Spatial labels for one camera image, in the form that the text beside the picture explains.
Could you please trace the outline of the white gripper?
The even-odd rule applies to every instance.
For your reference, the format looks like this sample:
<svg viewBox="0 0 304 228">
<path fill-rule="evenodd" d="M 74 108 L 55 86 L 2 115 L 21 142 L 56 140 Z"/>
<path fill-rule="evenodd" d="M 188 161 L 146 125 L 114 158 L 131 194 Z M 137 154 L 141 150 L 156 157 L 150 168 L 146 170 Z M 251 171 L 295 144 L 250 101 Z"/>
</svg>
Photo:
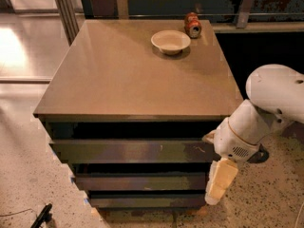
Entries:
<svg viewBox="0 0 304 228">
<path fill-rule="evenodd" d="M 238 173 L 236 162 L 262 163 L 269 152 L 261 140 L 270 133 L 270 115 L 245 100 L 234 113 L 215 130 L 202 137 L 204 143 L 214 144 L 221 156 L 213 161 L 206 185 L 205 201 L 209 205 L 220 202 Z"/>
</svg>

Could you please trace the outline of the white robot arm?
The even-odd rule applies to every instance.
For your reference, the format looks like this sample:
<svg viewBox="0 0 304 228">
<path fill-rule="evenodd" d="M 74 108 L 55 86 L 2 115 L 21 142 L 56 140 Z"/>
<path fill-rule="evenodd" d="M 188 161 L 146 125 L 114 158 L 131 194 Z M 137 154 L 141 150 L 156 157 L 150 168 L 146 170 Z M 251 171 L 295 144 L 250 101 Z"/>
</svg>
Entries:
<svg viewBox="0 0 304 228">
<path fill-rule="evenodd" d="M 211 164 L 205 201 L 216 205 L 244 162 L 266 162 L 266 136 L 294 122 L 304 123 L 304 75 L 283 65 L 255 69 L 246 81 L 248 98 L 203 139 L 212 143 L 219 161 Z"/>
</svg>

